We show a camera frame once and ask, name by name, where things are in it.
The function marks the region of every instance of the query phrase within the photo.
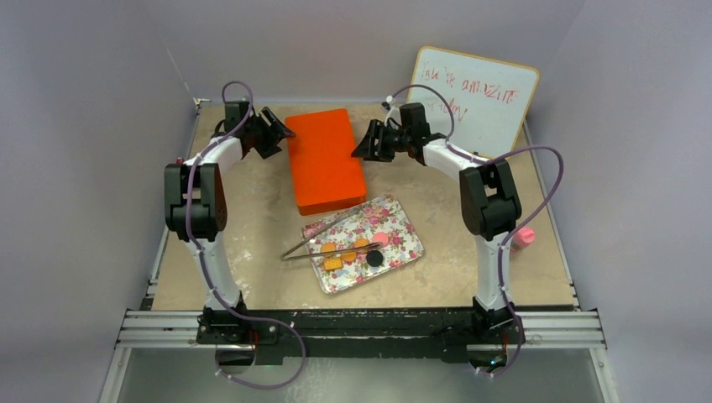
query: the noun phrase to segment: whiteboard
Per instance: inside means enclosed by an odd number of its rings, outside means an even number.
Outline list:
[[[539,82],[533,67],[425,46],[418,52],[411,84],[431,86],[455,115],[452,141],[494,158],[512,150]],[[425,106],[433,133],[450,133],[450,116],[440,98],[422,88],[408,102]]]

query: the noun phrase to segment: cable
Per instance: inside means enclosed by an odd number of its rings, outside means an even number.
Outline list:
[[[525,218],[524,221],[520,222],[519,225],[517,225],[512,231],[510,231],[507,236],[502,239],[502,245],[507,245],[507,243],[514,237],[514,235],[525,227],[534,217],[541,212],[544,207],[547,206],[547,204],[552,200],[552,197],[554,196],[554,193],[558,189],[558,186],[561,184],[561,179],[563,178],[563,157],[561,156],[561,153],[559,153],[556,149],[553,147],[549,147],[547,145],[528,145],[526,147],[522,147],[520,149],[514,149],[508,153],[505,153],[503,155],[500,155],[499,157],[493,159],[493,160],[485,160],[480,157],[476,157],[472,154],[465,153],[463,151],[460,151],[459,149],[456,149],[450,144],[450,138],[453,136],[453,133],[455,132],[455,114],[453,113],[453,110],[450,108],[450,105],[448,105],[448,102],[445,101],[445,98],[440,94],[440,92],[436,91],[434,88],[430,86],[424,86],[422,84],[410,84],[409,86],[404,86],[400,90],[394,92],[392,95],[388,96],[386,98],[386,103],[391,104],[393,102],[393,98],[400,94],[401,92],[410,89],[410,88],[423,88],[426,89],[433,94],[435,94],[440,100],[442,101],[442,104],[445,105],[445,107],[448,109],[448,113],[450,114],[450,133],[448,133],[447,136],[445,136],[445,145],[447,145],[448,149],[455,153],[456,155],[463,157],[467,160],[470,160],[471,162],[479,162],[482,165],[492,165],[496,164],[497,162],[500,162],[504,159],[507,159],[511,157],[512,155],[517,155],[519,153],[523,153],[525,151],[532,151],[534,149],[545,149],[548,151],[551,151],[556,155],[557,160],[558,160],[558,173],[557,173],[557,178],[554,181],[554,184],[552,186],[552,189],[547,193],[547,196],[544,197],[544,200],[542,203],[532,212],[529,217]],[[502,368],[501,370],[497,371],[496,373],[489,373],[489,376],[498,376],[506,372],[512,364],[516,361],[517,357],[519,357],[519,352],[521,351],[521,345],[524,343],[524,326],[522,326],[521,323],[521,318],[516,315],[516,312],[514,310],[514,306],[511,304],[511,301],[509,298],[507,298],[507,293],[505,291],[505,275],[504,275],[504,268],[503,266],[503,260],[504,260],[504,248],[500,248],[500,250],[497,252],[497,276],[500,281],[500,288],[502,289],[502,298],[505,300],[505,304],[507,306],[507,311],[512,315],[514,318],[515,324],[519,327],[519,337],[517,339],[516,343],[516,349],[514,354],[512,354],[511,359],[507,360],[507,365]]]
[[[401,128],[401,124],[396,122],[393,118],[386,119],[389,128]]]
[[[238,84],[240,86],[243,86],[245,90],[247,90],[247,93],[249,94],[249,105],[247,109],[247,113],[243,116],[242,120],[238,123],[237,126],[235,126],[232,130],[230,130],[229,133],[226,133],[225,135],[217,138],[215,141],[211,142],[205,149],[203,149],[201,152],[199,152],[196,155],[196,159],[193,162],[193,165],[191,166],[191,171],[188,174],[188,189],[187,189],[187,194],[192,195],[193,194],[193,181],[195,180],[196,177],[196,170],[197,166],[201,163],[202,159],[207,155],[210,151],[215,149],[218,145],[220,145],[222,142],[230,139],[232,136],[234,136],[240,128],[243,127],[244,123],[247,121],[249,118],[250,112],[252,112],[253,109],[253,98],[252,98],[252,90],[250,87],[245,84],[242,81],[230,81],[229,83],[225,84],[225,86],[222,87],[222,102],[225,103],[225,90],[228,89],[229,86],[232,84]],[[249,382],[244,379],[240,378],[235,378],[230,374],[225,373],[225,371],[220,368],[220,364],[218,360],[215,360],[215,365],[217,366],[217,372],[216,374],[220,374],[222,377],[231,380],[232,382],[236,382],[241,385],[248,386],[250,388],[255,388],[255,389],[262,389],[262,390],[272,390],[272,389],[279,389],[282,386],[286,386],[290,383],[292,383],[295,379],[299,377],[301,372],[304,370],[304,367],[306,367],[306,345],[304,344],[304,340],[301,338],[301,335],[290,325],[284,323],[283,321],[279,321],[277,319],[272,319],[270,317],[248,317],[245,315],[242,315],[241,313],[235,311],[230,304],[228,304],[227,301],[223,299],[223,296],[220,295],[218,292],[217,288],[215,287],[215,284],[212,282],[212,279],[210,278],[210,274],[207,272],[207,264],[205,262],[205,249],[200,245],[200,243],[197,241],[195,236],[193,236],[193,230],[191,226],[191,206],[192,206],[192,199],[190,197],[187,198],[187,206],[186,206],[186,233],[188,234],[188,238],[193,242],[193,244],[196,246],[197,251],[198,251],[198,260],[200,261],[200,266],[201,266],[201,271],[202,275],[205,278],[205,282],[207,284],[207,289],[212,292],[212,295],[215,297],[215,299],[222,305],[223,308],[225,308],[226,311],[230,312],[231,315],[238,319],[242,319],[244,321],[249,321],[249,322],[268,322],[268,323],[274,323],[283,327],[286,327],[290,332],[292,332],[295,336],[297,341],[299,341],[300,347],[301,347],[301,363],[299,365],[299,369],[286,381],[281,382],[279,384],[275,385],[261,385],[261,384],[255,384],[253,382]]]
[[[388,112],[385,114],[385,118],[383,119],[384,122],[389,123],[391,121],[395,122],[395,119],[393,119],[393,114],[395,113],[395,110],[398,109],[397,107],[390,107],[388,109]]]
[[[548,145],[528,145],[526,147],[522,147],[520,149],[515,149],[510,151],[509,153],[500,155],[499,157],[495,158],[494,160],[488,161],[485,163],[486,165],[491,165],[495,164],[499,161],[504,160],[505,158],[509,158],[512,155],[517,155],[519,153],[523,153],[525,151],[532,151],[534,149],[545,149],[548,151],[551,151],[556,155],[557,160],[558,160],[558,173],[557,173],[557,179],[554,181],[554,184],[552,186],[552,189],[547,193],[547,196],[544,197],[544,200],[542,201],[539,206],[534,209],[534,211],[529,215],[529,217],[525,218],[522,222],[519,223],[510,233],[507,234],[507,236],[502,239],[502,244],[507,245],[507,243],[514,237],[514,234],[517,233],[520,229],[525,227],[534,217],[541,212],[544,207],[547,206],[547,204],[552,200],[552,197],[554,196],[554,193],[558,189],[558,186],[561,184],[561,179],[563,178],[563,157],[561,156],[561,153],[558,152],[558,150],[554,149],[553,147],[549,147]],[[497,275],[499,276],[500,280],[500,288],[505,287],[505,277],[502,269],[502,264],[503,264],[503,259],[504,259],[504,248],[500,248],[500,250],[497,252]],[[521,351],[521,345],[524,343],[524,326],[521,323],[521,318],[516,315],[516,312],[514,310],[514,307],[512,306],[509,298],[507,298],[507,293],[506,291],[502,290],[502,298],[505,300],[505,304],[507,306],[507,311],[510,312],[512,317],[514,318],[514,321],[516,325],[519,327],[519,337],[517,338],[516,341],[516,349],[514,351],[514,354],[512,354],[511,359],[507,360],[507,365],[497,371],[496,373],[491,373],[490,375],[492,376],[499,376],[505,373],[509,368],[511,368],[512,364],[516,361],[516,358],[519,357],[519,352]]]
[[[220,131],[220,128],[223,126],[223,123],[225,123],[225,119],[221,120],[220,122],[217,122],[215,130],[212,131],[213,134],[218,133]]]

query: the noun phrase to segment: white wall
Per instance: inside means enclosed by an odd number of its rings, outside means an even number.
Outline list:
[[[587,1],[530,113],[564,156],[554,212],[626,402],[712,395],[710,38],[709,0]]]
[[[381,100],[425,44],[545,69],[584,0],[145,0],[194,97]]]
[[[139,0],[2,2],[0,400],[98,399],[194,114]]]

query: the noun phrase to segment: orange disc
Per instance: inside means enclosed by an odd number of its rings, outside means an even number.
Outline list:
[[[354,248],[362,248],[363,246],[366,246],[366,245],[368,245],[368,244],[369,244],[369,240],[368,240],[368,239],[366,239],[366,238],[359,238],[359,239],[356,239],[356,242],[353,243],[353,247],[354,247]],[[368,252],[368,251],[365,250],[365,249],[364,249],[364,250],[359,250],[359,253],[360,253],[360,254],[365,254],[366,252]]]
[[[341,260],[344,262],[353,262],[356,260],[356,252],[347,252],[341,255]]]
[[[334,242],[327,242],[322,245],[321,252],[333,252],[336,250],[336,244]]]

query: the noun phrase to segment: orange box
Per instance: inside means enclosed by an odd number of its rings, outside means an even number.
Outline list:
[[[302,216],[366,202],[366,181],[346,109],[290,116],[285,124],[296,206]]]

